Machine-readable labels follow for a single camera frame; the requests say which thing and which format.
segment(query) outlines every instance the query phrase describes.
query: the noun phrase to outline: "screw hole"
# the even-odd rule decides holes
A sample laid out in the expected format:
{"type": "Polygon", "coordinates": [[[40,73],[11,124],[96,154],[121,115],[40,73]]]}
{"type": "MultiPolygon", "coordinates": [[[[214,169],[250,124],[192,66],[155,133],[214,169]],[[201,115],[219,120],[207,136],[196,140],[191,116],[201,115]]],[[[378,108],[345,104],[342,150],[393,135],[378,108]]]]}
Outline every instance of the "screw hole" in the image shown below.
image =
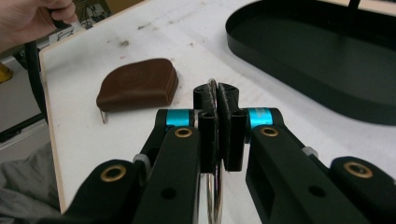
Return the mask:
{"type": "Polygon", "coordinates": [[[177,137],[190,137],[192,135],[192,130],[187,128],[177,129],[175,130],[175,135],[177,137]]]}
{"type": "Polygon", "coordinates": [[[275,137],[279,134],[279,132],[273,128],[262,128],[261,132],[262,132],[262,134],[270,136],[270,137],[275,137]]]}
{"type": "Polygon", "coordinates": [[[125,174],[126,168],[123,165],[113,165],[102,172],[101,179],[105,182],[114,182],[123,178],[125,174]]]}
{"type": "Polygon", "coordinates": [[[373,176],[373,171],[370,170],[367,166],[354,162],[349,161],[344,164],[344,168],[352,175],[361,178],[371,178],[373,176]]]}

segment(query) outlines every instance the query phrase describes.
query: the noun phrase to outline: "black tray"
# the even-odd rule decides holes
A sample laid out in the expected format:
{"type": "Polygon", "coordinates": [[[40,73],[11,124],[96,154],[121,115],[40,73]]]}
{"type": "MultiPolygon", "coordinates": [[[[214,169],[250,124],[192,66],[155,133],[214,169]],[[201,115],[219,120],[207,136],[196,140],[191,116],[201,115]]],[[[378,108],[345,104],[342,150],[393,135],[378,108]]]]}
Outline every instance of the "black tray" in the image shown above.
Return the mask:
{"type": "Polygon", "coordinates": [[[226,23],[231,51],[330,109],[396,125],[396,18],[314,0],[266,0],[226,23]]]}

